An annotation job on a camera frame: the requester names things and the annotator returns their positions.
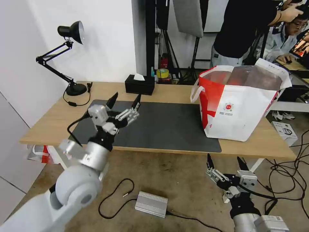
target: computer mouse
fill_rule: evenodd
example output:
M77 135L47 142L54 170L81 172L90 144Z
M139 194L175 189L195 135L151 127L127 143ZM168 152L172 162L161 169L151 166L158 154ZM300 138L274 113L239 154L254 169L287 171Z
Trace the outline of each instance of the computer mouse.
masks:
M291 64L292 63L292 61L291 60L287 60L287 58L286 58L286 64Z

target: white box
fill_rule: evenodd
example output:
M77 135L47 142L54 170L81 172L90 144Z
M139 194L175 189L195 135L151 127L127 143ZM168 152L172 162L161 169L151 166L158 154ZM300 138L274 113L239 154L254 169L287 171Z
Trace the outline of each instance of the white box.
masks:
M271 124L289 146L292 146L298 140L298 137L290 124L275 121L272 121Z

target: black lamp shade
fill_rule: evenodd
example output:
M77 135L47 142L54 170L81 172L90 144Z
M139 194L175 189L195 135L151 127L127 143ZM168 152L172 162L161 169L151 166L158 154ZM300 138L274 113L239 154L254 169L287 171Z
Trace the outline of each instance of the black lamp shade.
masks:
M58 27L59 35L63 37L71 37L80 44L83 44L83 41L85 39L84 33L85 33L84 26L81 21L73 23L70 27L68 26Z

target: lamp base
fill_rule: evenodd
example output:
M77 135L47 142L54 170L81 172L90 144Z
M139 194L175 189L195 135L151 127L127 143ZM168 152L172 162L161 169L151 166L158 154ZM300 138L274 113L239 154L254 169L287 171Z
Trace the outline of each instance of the lamp base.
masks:
M75 84L73 86L70 85L66 89L66 93L69 96L78 96L78 95L85 93L86 91L87 91L87 87L83 84Z

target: yellow tape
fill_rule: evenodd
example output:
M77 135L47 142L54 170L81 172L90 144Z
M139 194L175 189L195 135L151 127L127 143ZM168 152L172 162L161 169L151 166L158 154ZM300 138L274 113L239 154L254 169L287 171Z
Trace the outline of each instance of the yellow tape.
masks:
M157 77L158 78L168 78L169 77L168 69L158 69Z

